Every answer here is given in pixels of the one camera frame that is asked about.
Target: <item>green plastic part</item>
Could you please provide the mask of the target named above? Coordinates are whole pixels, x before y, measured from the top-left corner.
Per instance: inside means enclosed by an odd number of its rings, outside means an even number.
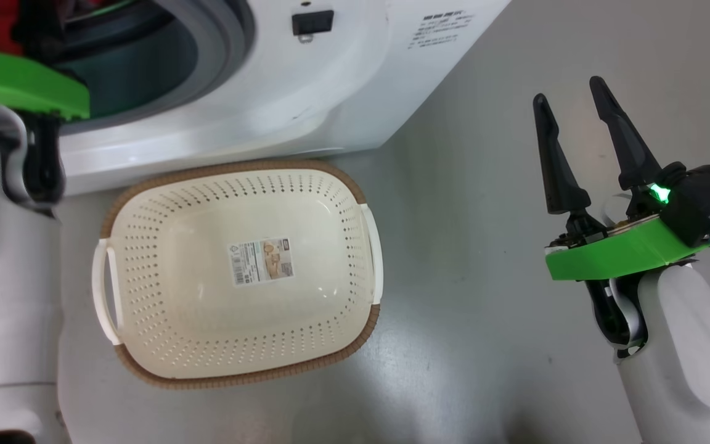
[[[656,269],[709,247],[690,248],[657,219],[593,244],[547,255],[555,281],[594,281]]]
[[[89,91],[83,84],[33,60],[0,54],[0,105],[65,119],[89,118]]]

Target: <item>basket rim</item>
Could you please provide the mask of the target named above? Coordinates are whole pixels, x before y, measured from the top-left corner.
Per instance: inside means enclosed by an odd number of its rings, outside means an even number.
[[[251,162],[228,163],[209,167],[203,166],[202,168],[189,169],[165,175],[163,177],[157,177],[155,179],[148,179],[144,182],[138,183],[137,185],[131,186],[111,205],[111,208],[102,223],[100,238],[110,238],[113,225],[116,221],[116,216],[119,215],[122,208],[124,208],[124,206],[130,202],[133,197],[143,193],[144,191],[148,191],[149,189],[156,188],[158,186],[183,182],[185,180],[200,179],[211,175],[264,170],[323,171],[333,175],[336,179],[341,180],[341,182],[343,182],[353,194],[355,202],[357,202],[358,205],[366,203],[366,198],[360,186],[358,186],[357,183],[349,177],[349,175],[344,173],[344,171],[335,168],[335,166],[331,166],[330,164],[320,160],[259,160]],[[379,315],[380,304],[372,304],[369,311],[369,317],[367,317],[366,324],[364,325],[361,333],[355,338],[355,340],[349,343],[349,345],[344,346],[338,351],[334,351],[333,353],[320,356],[312,360],[294,363],[287,366],[279,366],[279,368],[244,374],[231,374],[230,376],[194,377],[193,379],[172,379],[171,377],[157,376],[157,374],[153,374],[141,366],[140,363],[136,362],[124,343],[115,345],[113,348],[115,349],[116,356],[119,357],[119,360],[122,362],[122,365],[126,366],[126,368],[138,377],[138,379],[141,379],[150,385],[173,390],[228,387],[232,385],[267,381],[269,379],[276,379],[277,377],[292,376],[293,374],[323,368],[324,366],[344,360],[351,356],[354,352],[358,351],[358,349],[366,343],[366,340],[369,339],[370,335],[372,335],[372,331],[374,331],[375,326],[377,326],[377,318]]]

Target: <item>barcode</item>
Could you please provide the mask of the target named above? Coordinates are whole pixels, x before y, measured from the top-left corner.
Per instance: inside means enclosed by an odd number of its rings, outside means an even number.
[[[232,258],[232,269],[234,270],[234,283],[237,285],[245,284],[243,266],[240,264],[240,256],[234,256]]]

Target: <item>floor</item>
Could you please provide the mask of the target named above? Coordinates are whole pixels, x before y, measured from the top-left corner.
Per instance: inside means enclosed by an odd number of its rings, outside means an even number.
[[[330,159],[377,219],[383,307],[361,351],[288,379],[175,392],[131,376],[88,284],[118,191],[67,199],[59,397],[73,441],[639,443],[586,290],[552,282],[542,253],[564,218],[545,213],[535,93],[594,211],[619,191],[594,74],[660,163],[710,163],[710,4],[515,0],[386,146]]]

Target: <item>washing machine door opening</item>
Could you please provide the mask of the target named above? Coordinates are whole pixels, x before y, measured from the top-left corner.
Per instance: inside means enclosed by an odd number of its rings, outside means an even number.
[[[237,71],[253,39],[245,0],[116,0],[77,12],[54,66],[87,84],[91,118],[66,124],[63,134],[188,104]]]

